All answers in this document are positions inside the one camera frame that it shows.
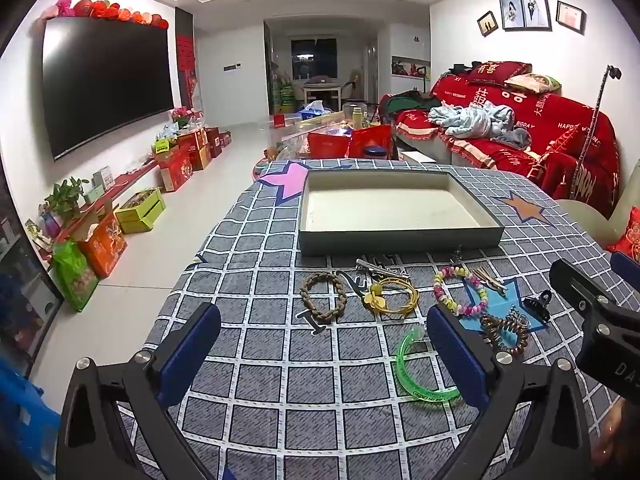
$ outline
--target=picture frame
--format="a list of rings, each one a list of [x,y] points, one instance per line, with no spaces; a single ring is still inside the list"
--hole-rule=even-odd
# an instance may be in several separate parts
[[[551,31],[549,0],[522,0],[525,30]]]
[[[522,0],[500,0],[500,14],[504,30],[527,30],[524,23]]]
[[[492,10],[478,20],[478,27],[480,27],[480,33],[485,38],[492,32],[498,30],[498,22],[495,21],[494,12]]]
[[[560,23],[560,25],[570,28],[578,34],[584,35],[584,25],[586,20],[587,14],[582,9],[558,1],[556,22]]]

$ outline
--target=green plant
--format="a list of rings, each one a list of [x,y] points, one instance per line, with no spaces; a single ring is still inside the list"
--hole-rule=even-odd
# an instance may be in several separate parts
[[[63,180],[62,184],[54,184],[53,192],[46,197],[51,210],[63,219],[65,224],[73,220],[79,213],[78,198],[82,195],[82,184],[88,184],[88,180],[70,177],[71,184]]]

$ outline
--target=plaid tablecloth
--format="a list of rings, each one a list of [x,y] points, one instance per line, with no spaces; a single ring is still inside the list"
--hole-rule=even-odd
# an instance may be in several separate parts
[[[604,285],[619,303],[640,304],[630,287],[609,269],[608,257],[544,192],[521,176],[434,164],[422,167],[387,160],[315,160],[313,171],[335,168],[411,168],[455,174],[504,224],[498,248],[465,251],[470,269],[483,266],[516,278],[521,295],[550,288],[552,261],[565,258]],[[272,163],[266,173],[282,172]],[[444,404],[414,401],[400,387],[392,362],[410,326],[422,322],[434,303],[436,270],[449,253],[377,255],[411,274],[420,290],[419,309],[407,319],[373,316],[352,292],[345,314],[319,335],[295,315],[304,310],[298,291],[320,270],[353,271],[353,257],[302,257],[297,248],[298,208],[293,198],[275,205],[277,187],[254,183],[214,227],[198,255],[206,263],[188,267],[167,298],[147,347],[179,328],[202,301],[222,313],[222,331],[180,406],[170,410],[191,447],[214,474],[226,465],[238,480],[428,479],[460,443],[478,410],[461,399]],[[521,218],[500,198],[539,205],[543,219]],[[465,299],[460,282],[447,283],[453,298]],[[319,308],[335,306],[333,287],[312,289]],[[393,306],[405,294],[386,297]],[[530,338],[526,361],[574,361],[580,349],[581,318],[558,299],[552,320]],[[414,346],[408,369],[425,387],[452,381],[430,344]],[[616,395],[577,372],[590,434],[599,434]],[[489,478],[506,464],[528,406],[520,406],[495,455]],[[146,471],[161,478],[128,406],[121,412]]]

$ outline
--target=light blue blanket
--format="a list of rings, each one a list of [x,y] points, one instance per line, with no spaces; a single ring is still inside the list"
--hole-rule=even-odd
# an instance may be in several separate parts
[[[495,106],[471,103],[468,107],[439,106],[429,112],[429,120],[446,128],[445,133],[458,139],[487,137],[518,149],[531,144],[531,136],[524,128],[513,129],[515,114],[507,105]]]

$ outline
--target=black tv screen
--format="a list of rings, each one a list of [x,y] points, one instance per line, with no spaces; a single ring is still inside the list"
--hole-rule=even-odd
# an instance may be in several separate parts
[[[133,22],[54,18],[42,50],[42,90],[54,158],[174,107],[167,31]]]

